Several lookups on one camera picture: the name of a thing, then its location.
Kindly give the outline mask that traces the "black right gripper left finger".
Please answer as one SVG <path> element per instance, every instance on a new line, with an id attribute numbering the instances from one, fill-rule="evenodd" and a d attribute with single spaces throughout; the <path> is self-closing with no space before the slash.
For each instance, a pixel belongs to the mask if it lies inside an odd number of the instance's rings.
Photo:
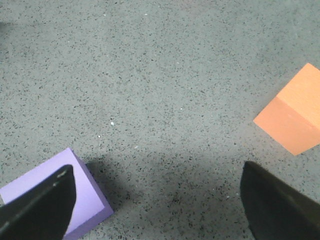
<path id="1" fill-rule="evenodd" d="M 0 238 L 61 240 L 70 224 L 75 203 L 74 170 L 67 164 L 0 208 Z"/>

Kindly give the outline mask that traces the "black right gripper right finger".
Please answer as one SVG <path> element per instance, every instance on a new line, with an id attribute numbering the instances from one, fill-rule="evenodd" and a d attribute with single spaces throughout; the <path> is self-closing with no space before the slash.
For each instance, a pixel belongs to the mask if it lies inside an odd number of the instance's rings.
<path id="1" fill-rule="evenodd" d="M 259 164 L 244 163 L 240 197 L 256 240 L 318 240 L 320 205 Z"/>

